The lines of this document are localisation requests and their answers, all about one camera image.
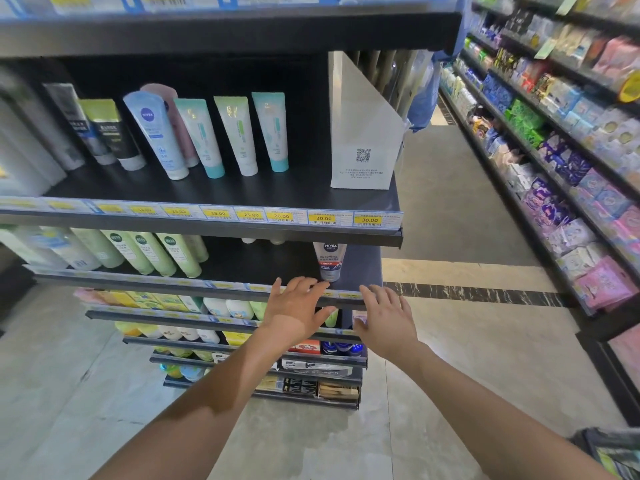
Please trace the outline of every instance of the left hand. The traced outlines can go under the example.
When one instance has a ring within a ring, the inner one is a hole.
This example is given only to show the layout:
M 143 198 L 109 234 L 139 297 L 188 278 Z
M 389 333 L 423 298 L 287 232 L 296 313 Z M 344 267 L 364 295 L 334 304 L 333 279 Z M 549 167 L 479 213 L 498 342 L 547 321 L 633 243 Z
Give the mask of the left hand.
M 318 299 L 329 288 L 329 282 L 299 276 L 293 278 L 287 289 L 280 293 L 282 280 L 276 279 L 264 312 L 264 325 L 286 345 L 287 349 L 308 339 L 335 311 L 335 306 L 326 306 L 316 311 Z

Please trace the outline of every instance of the forearm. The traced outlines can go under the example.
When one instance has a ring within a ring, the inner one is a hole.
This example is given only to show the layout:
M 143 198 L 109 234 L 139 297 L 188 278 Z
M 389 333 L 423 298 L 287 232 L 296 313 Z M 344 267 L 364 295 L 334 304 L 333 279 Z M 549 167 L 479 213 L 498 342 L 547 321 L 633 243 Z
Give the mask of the forearm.
M 394 362 L 429 396 L 492 480 L 612 478 L 588 455 L 427 345 L 416 342 Z
M 260 327 L 125 444 L 93 480 L 205 479 L 260 380 L 282 354 Z

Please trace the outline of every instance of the green tube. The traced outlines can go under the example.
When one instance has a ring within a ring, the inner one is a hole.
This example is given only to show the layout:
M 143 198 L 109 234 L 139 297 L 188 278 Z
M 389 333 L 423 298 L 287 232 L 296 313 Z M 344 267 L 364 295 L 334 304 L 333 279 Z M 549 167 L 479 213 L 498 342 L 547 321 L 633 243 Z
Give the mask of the green tube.
M 129 235 L 158 273 L 163 276 L 172 276 L 178 271 L 175 263 L 160 245 L 155 235 L 150 232 L 130 232 Z
M 118 230 L 101 230 L 100 232 L 107 236 L 107 239 L 120 251 L 120 254 L 122 254 L 140 274 L 150 274 L 154 272 L 153 265 L 149 262 L 149 259 L 142 254 L 142 251 L 140 251 L 140 248 L 128 233 Z
M 209 259 L 209 252 L 204 245 L 204 241 L 199 235 L 183 235 L 184 240 L 187 242 L 187 246 L 191 250 L 191 254 L 196 258 L 198 262 L 204 262 Z
M 71 227 L 71 232 L 98 258 L 105 267 L 117 267 L 124 263 L 124 256 L 98 229 L 80 229 Z
M 196 258 L 193 257 L 187 242 L 180 234 L 162 234 L 158 232 L 157 236 L 164 249 L 171 254 L 171 257 L 189 278 L 196 278 L 202 273 L 202 268 Z

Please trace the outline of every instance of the nivea logo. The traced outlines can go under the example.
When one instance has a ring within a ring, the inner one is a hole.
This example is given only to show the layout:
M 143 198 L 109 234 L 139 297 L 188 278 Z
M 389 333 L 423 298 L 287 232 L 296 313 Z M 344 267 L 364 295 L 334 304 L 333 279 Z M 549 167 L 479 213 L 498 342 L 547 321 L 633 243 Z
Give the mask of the nivea logo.
M 142 116 L 142 119 L 146 121 L 153 121 L 155 118 L 154 112 L 151 111 L 148 107 L 144 107 L 142 108 L 142 110 L 140 110 L 140 116 Z

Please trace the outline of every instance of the right hand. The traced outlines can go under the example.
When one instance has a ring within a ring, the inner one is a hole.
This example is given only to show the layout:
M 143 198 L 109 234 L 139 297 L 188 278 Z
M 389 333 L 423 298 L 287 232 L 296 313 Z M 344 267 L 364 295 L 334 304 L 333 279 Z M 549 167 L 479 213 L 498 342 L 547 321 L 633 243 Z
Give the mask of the right hand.
M 353 329 L 368 348 L 391 362 L 418 342 L 411 307 L 404 296 L 389 288 L 360 286 L 367 306 L 367 323 L 355 319 Z

